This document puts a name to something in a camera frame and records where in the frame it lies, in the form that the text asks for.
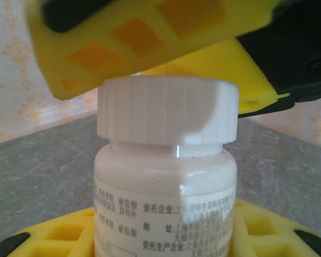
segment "white bottle cap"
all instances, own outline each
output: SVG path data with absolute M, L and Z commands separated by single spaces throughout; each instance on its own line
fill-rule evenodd
M 150 145 L 232 142 L 238 88 L 225 81 L 181 76 L 129 76 L 98 89 L 98 134 Z

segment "bottle label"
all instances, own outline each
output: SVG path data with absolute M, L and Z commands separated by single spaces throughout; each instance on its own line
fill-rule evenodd
M 96 257 L 226 257 L 236 185 L 217 193 L 155 197 L 95 178 Z

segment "yellow holder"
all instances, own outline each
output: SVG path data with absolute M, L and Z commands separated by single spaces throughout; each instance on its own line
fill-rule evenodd
M 239 86 L 239 114 L 259 111 L 289 95 L 276 93 L 237 39 L 214 44 L 141 74 L 197 76 L 232 82 Z
M 39 0 L 25 0 L 25 9 L 39 67 L 53 95 L 65 100 L 105 79 L 148 70 L 262 28 L 281 2 L 116 0 L 66 33 L 45 25 Z
M 236 200 L 230 257 L 319 257 L 294 230 L 313 233 L 269 210 Z M 22 232 L 30 233 L 30 238 L 9 257 L 94 257 L 93 208 Z

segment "black plastic part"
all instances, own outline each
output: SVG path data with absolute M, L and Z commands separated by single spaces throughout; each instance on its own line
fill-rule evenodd
M 25 242 L 31 235 L 27 232 L 8 237 L 0 242 L 0 257 L 7 257 L 15 249 L 17 249 L 23 242 Z
M 303 230 L 294 230 L 311 249 L 321 257 L 321 238 Z
M 277 19 L 281 17 L 292 5 L 296 4 L 297 2 L 302 0 L 283 0 L 281 4 L 279 4 L 272 12 L 273 19 Z
M 257 114 L 287 110 L 321 98 L 321 0 L 300 0 L 272 24 L 238 37 L 277 94 L 290 93 Z
M 114 0 L 40 0 L 44 22 L 55 32 L 65 33 Z

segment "bottle neck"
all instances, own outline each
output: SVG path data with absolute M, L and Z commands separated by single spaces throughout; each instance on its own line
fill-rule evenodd
M 223 144 L 159 146 L 110 141 L 109 145 L 110 149 L 115 152 L 150 157 L 195 158 L 212 156 L 223 152 Z

